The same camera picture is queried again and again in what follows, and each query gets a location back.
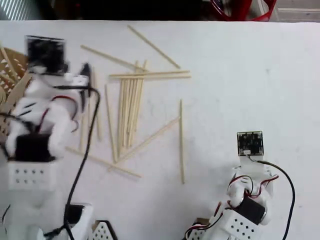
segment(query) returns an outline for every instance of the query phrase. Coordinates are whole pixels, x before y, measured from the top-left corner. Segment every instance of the cable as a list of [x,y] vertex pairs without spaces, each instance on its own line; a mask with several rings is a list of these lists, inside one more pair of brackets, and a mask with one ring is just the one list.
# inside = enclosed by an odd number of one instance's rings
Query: cable
[[224,214],[221,213],[219,218],[214,223],[212,223],[211,225],[208,224],[208,225],[200,225],[200,226],[192,226],[192,227],[190,227],[184,234],[185,240],[188,240],[189,232],[192,231],[192,230],[208,230],[208,229],[212,228],[214,225],[217,224],[217,222],[222,218],[223,215]]
[[267,162],[267,161],[257,160],[256,162],[260,163],[260,164],[264,164],[264,165],[269,165],[269,166],[272,166],[272,167],[278,169],[280,172],[282,172],[285,175],[285,177],[288,179],[288,181],[290,183],[290,186],[291,186],[291,189],[292,189],[292,202],[291,202],[291,206],[290,206],[290,211],[289,211],[289,216],[288,216],[288,220],[287,220],[287,223],[286,223],[284,236],[282,238],[282,240],[285,240],[287,238],[287,235],[288,235],[288,232],[289,232],[291,217],[292,217],[292,214],[293,214],[293,211],[294,211],[294,206],[295,206],[295,201],[296,201],[295,186],[294,186],[293,182],[291,181],[291,178],[289,177],[289,175],[281,167],[279,167],[279,166],[277,166],[277,165],[275,165],[273,163]]
[[74,182],[72,184],[72,187],[71,187],[71,190],[70,190],[70,193],[69,193],[66,205],[65,205],[65,209],[64,209],[63,226],[66,229],[70,239],[71,240],[75,240],[73,235],[72,235],[72,232],[71,232],[71,229],[69,227],[69,224],[68,224],[67,213],[68,213],[68,210],[70,208],[71,199],[72,199],[72,196],[74,194],[74,191],[75,191],[76,185],[78,183],[79,177],[81,175],[81,172],[82,172],[82,170],[84,168],[84,165],[85,165],[85,163],[87,161],[87,158],[88,158],[88,154],[89,154],[89,150],[90,150],[90,144],[91,144],[91,135],[92,135],[92,132],[93,132],[93,129],[94,129],[95,119],[96,119],[96,116],[97,116],[97,113],[98,113],[99,104],[100,104],[100,94],[99,94],[98,90],[96,90],[95,88],[87,87],[87,86],[55,86],[54,88],[55,89],[60,89],[60,90],[71,90],[71,89],[89,90],[89,91],[94,92],[96,94],[96,96],[97,96],[96,104],[95,104],[95,108],[94,108],[94,112],[93,112],[93,117],[92,117],[92,120],[91,120],[91,125],[90,125],[90,129],[89,129],[89,133],[88,133],[88,141],[87,141],[87,144],[86,144],[86,149],[85,149],[85,153],[84,153],[84,156],[83,156],[83,160],[82,160],[81,165],[79,167],[79,170],[78,170],[78,172],[77,172],[77,174],[75,176],[75,179],[74,179]]
[[25,128],[28,129],[28,131],[30,133],[34,132],[35,125],[31,121],[23,120],[22,118],[20,118],[18,116],[14,116],[14,115],[11,115],[11,114],[6,113],[6,112],[0,112],[0,116],[8,118],[8,119],[13,119],[13,120],[21,123],[22,125],[24,125]]
[[276,175],[272,176],[271,178],[268,178],[268,179],[265,179],[265,180],[261,181],[260,187],[259,187],[259,190],[258,190],[258,193],[257,193],[256,195],[252,195],[252,192],[250,192],[250,193],[247,193],[248,196],[249,196],[250,198],[252,198],[252,199],[258,198],[258,197],[261,195],[261,193],[262,193],[262,186],[263,186],[263,184],[267,183],[267,185],[268,185],[270,182],[272,182],[272,181],[274,181],[274,180],[276,180],[276,179],[278,179],[278,178],[279,178],[279,175],[276,174]]
[[11,204],[9,204],[9,206],[5,209],[5,211],[4,211],[3,215],[2,215],[2,218],[1,218],[2,224],[4,224],[5,216],[6,216],[6,214],[7,214],[7,212],[8,212],[10,207],[11,207]]
[[234,182],[236,182],[237,180],[241,179],[241,178],[249,178],[251,180],[251,191],[250,191],[250,195],[252,194],[252,192],[254,191],[254,181],[252,179],[252,177],[250,177],[249,175],[240,175],[235,177],[234,179],[232,179],[228,185],[228,189],[230,187],[231,184],[233,184]]

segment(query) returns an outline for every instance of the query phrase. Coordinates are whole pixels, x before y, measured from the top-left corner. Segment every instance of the black wire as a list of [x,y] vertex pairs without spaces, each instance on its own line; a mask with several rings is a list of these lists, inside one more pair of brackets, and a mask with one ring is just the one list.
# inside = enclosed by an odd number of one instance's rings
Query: black wire
[[287,220],[287,223],[286,223],[284,236],[282,238],[282,240],[285,240],[287,238],[287,235],[288,235],[288,232],[289,232],[291,217],[292,217],[292,213],[294,211],[294,206],[295,206],[295,201],[296,201],[296,191],[295,191],[294,184],[291,181],[291,178],[289,177],[289,175],[281,167],[279,167],[279,166],[277,166],[277,165],[275,165],[273,163],[267,162],[267,161],[259,161],[259,160],[257,160],[256,162],[260,163],[260,164],[264,164],[264,165],[269,165],[269,166],[272,166],[272,167],[278,169],[279,171],[281,171],[285,175],[285,177],[288,179],[288,181],[290,183],[290,186],[291,186],[291,189],[292,189],[292,202],[291,202],[291,207],[290,207],[290,211],[289,211],[288,220]]
[[205,227],[199,226],[199,227],[195,227],[195,228],[192,228],[192,229],[188,229],[188,230],[185,232],[184,235],[185,235],[185,236],[188,235],[189,232],[192,231],[192,230],[208,230],[208,229],[212,228],[214,225],[216,225],[217,222],[222,218],[222,216],[223,216],[223,213],[221,213],[220,217],[219,217],[214,223],[212,223],[212,224],[209,225],[209,226],[205,226]]
[[91,135],[92,135],[92,132],[93,132],[95,119],[96,119],[96,116],[97,116],[97,113],[98,113],[99,104],[100,104],[100,94],[99,94],[98,90],[96,90],[95,88],[87,87],[87,86],[55,86],[54,88],[55,89],[60,89],[60,90],[72,90],[72,89],[73,90],[74,89],[76,89],[76,90],[89,90],[89,91],[94,92],[96,94],[96,96],[97,96],[96,104],[95,104],[95,108],[94,108],[94,112],[93,112],[93,117],[92,117],[92,120],[91,120],[91,125],[90,125],[90,129],[89,129],[89,133],[88,133],[88,141],[87,141],[87,144],[86,144],[85,153],[84,153],[81,165],[79,167],[79,170],[78,170],[78,172],[77,172],[77,174],[75,176],[74,182],[72,184],[72,187],[71,187],[71,190],[70,190],[70,193],[69,193],[66,205],[65,205],[64,215],[63,215],[63,226],[64,226],[65,230],[67,231],[70,239],[71,240],[75,240],[74,237],[73,237],[73,234],[71,232],[71,229],[69,227],[67,214],[68,214],[68,210],[69,210],[70,205],[71,205],[71,199],[72,199],[72,196],[74,194],[76,185],[78,183],[79,177],[81,175],[81,172],[82,172],[82,170],[84,168],[84,165],[85,165],[85,163],[87,161],[87,158],[88,158],[88,154],[89,154],[89,150],[90,150],[90,144],[91,144]]
[[22,118],[20,118],[18,116],[14,116],[14,115],[11,115],[11,114],[6,113],[6,112],[0,112],[0,116],[8,118],[8,119],[14,119],[15,121],[17,121],[17,122],[21,123],[22,125],[24,125],[25,128],[28,129],[28,131],[30,133],[34,132],[35,125],[31,121],[23,120]]
[[11,207],[11,204],[6,208],[6,210],[4,211],[3,215],[2,215],[2,218],[1,218],[1,222],[4,223],[4,220],[5,220],[5,216],[9,210],[9,208]]

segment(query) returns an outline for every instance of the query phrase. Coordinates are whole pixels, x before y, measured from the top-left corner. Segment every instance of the white robot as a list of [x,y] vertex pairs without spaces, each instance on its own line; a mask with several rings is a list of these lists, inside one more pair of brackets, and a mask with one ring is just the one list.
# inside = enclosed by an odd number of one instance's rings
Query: white robot
[[91,69],[86,63],[79,74],[73,75],[64,65],[62,72],[54,70],[59,74],[48,74],[51,63],[45,58],[40,60],[32,66],[29,63],[33,79],[11,113],[28,125],[11,120],[5,142],[9,161],[1,158],[0,167],[7,168],[10,201],[5,239],[67,240],[67,222],[75,240],[87,240],[93,207],[73,204],[65,209],[67,196],[57,188],[57,173],[66,142],[78,128],[77,121],[90,95]]
[[273,181],[269,166],[280,170],[292,187],[292,204],[283,240],[286,239],[295,204],[295,189],[290,177],[278,166],[263,161],[262,132],[238,132],[240,166],[235,168],[228,187],[229,200],[218,204],[208,224],[196,223],[184,235],[184,240],[259,240],[260,225],[272,218]]

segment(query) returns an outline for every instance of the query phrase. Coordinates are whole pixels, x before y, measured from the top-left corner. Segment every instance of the circuit board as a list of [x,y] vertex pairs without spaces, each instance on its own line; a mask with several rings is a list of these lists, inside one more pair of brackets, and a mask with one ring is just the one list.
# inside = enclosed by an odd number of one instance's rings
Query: circuit board
[[247,131],[237,133],[238,156],[264,155],[262,131]]

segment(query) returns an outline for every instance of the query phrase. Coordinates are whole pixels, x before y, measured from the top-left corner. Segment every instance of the red chair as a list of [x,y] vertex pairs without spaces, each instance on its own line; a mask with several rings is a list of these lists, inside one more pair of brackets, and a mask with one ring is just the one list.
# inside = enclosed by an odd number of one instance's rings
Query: red chair
[[[259,17],[250,19],[249,21],[256,22],[267,22],[270,20],[272,11],[275,8],[275,4],[277,0],[263,0],[269,11]],[[246,16],[248,15],[252,0],[231,0],[230,8],[231,8],[231,16],[225,14],[225,12],[219,7],[215,0],[210,0],[213,14],[221,21],[247,21]]]

